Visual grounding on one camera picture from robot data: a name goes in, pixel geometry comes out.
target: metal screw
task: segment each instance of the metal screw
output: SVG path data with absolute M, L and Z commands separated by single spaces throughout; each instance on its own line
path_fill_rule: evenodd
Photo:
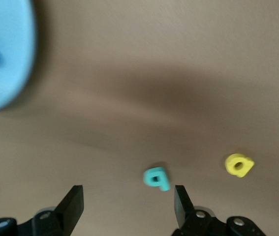
M 6 227 L 9 223 L 9 220 L 0 222 L 0 228 Z
M 47 217 L 49 217 L 50 216 L 50 212 L 47 212 L 47 213 L 45 213 L 45 214 L 43 214 L 43 215 L 41 215 L 40 216 L 40 220 L 44 220 L 44 219 L 46 219 Z
M 202 211 L 197 211 L 197 212 L 196 212 L 196 216 L 197 216 L 198 218 L 205 218 L 205 217 L 206 217 L 206 214 L 205 214 L 204 212 L 202 212 Z
M 244 221 L 239 219 L 239 218 L 235 218 L 233 220 L 233 222 L 236 224 L 236 225 L 239 225 L 239 226 L 243 226 L 244 225 Z

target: teal letter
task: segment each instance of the teal letter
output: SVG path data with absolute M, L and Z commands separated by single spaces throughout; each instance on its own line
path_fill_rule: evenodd
M 170 190 L 170 183 L 162 167 L 155 167 L 144 172 L 144 183 L 151 187 L 159 187 L 161 191 Z

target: blue foam piece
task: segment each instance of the blue foam piece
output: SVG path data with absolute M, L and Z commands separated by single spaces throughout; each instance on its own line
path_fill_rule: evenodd
M 168 176 L 163 167 L 155 167 L 144 172 L 144 183 L 151 187 L 159 187 L 161 191 L 171 189 Z
M 23 89 L 35 56 L 31 0 L 0 0 L 0 108 Z

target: brown table surface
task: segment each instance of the brown table surface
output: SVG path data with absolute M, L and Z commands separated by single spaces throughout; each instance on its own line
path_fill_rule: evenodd
M 0 111 L 0 217 L 82 184 L 73 236 L 166 236 L 175 184 L 279 236 L 279 1 L 35 0 L 30 83 Z M 255 161 L 244 178 L 225 158 Z M 146 186 L 165 166 L 172 189 Z

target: light blue object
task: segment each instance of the light blue object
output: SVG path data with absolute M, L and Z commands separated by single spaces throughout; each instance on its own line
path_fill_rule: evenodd
M 30 0 L 0 0 L 0 108 L 23 89 L 35 53 L 35 22 Z
M 159 187 L 161 191 L 168 191 L 171 188 L 165 169 L 162 167 L 146 170 L 144 183 L 151 187 Z

